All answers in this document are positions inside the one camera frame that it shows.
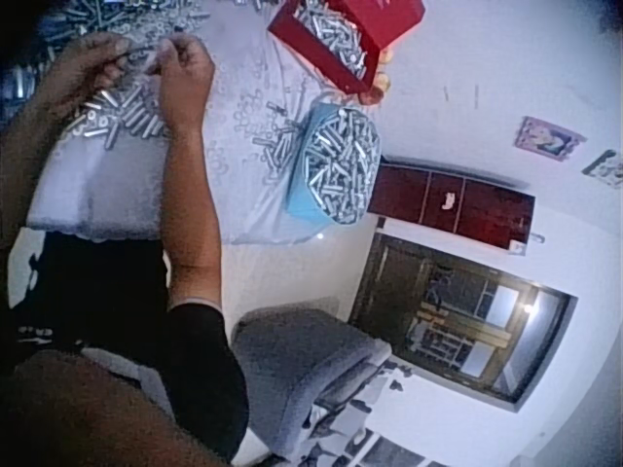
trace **tiled floor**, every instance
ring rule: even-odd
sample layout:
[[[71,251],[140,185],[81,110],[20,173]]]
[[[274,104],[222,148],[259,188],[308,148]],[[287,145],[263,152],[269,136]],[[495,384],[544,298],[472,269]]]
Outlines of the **tiled floor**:
[[[223,249],[224,314],[228,334],[249,311],[313,302],[348,319],[377,223],[368,215],[353,227],[332,227],[307,243],[291,246],[226,245]],[[39,255],[44,234],[22,231],[9,264],[12,305],[24,296],[31,277],[28,259]],[[235,465],[249,465],[266,453],[250,431]]]

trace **red box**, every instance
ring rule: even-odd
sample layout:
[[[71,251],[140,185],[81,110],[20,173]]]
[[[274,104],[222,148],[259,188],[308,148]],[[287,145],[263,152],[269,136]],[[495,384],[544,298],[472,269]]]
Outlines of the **red box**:
[[[424,14],[421,0],[327,0],[332,10],[343,13],[359,26],[366,74],[359,80],[296,18],[301,0],[286,0],[269,30],[290,46],[346,94],[366,92],[372,87],[379,55],[394,40],[417,25]]]

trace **wooden cabinet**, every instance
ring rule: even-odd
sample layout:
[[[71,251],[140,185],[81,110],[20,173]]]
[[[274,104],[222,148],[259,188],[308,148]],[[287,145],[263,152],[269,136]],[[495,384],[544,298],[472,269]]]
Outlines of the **wooden cabinet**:
[[[534,197],[444,173],[382,165],[370,212],[508,249],[528,243]]]

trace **gray chair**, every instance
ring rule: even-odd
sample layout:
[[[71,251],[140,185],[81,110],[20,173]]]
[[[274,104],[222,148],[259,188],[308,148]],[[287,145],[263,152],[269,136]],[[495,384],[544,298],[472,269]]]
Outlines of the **gray chair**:
[[[324,311],[297,308],[243,320],[232,349],[246,377],[249,427],[284,458],[298,452],[314,404],[327,412],[344,404],[391,353]]]

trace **hand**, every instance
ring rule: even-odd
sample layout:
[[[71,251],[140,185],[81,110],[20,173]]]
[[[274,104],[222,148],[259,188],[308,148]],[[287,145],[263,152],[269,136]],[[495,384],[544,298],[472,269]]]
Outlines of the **hand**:
[[[160,107],[173,135],[201,132],[214,79],[214,63],[203,43],[183,33],[164,39],[150,71],[162,76]]]
[[[33,101],[54,119],[68,117],[98,90],[112,88],[124,75],[130,40],[97,32],[71,42],[37,89]]]

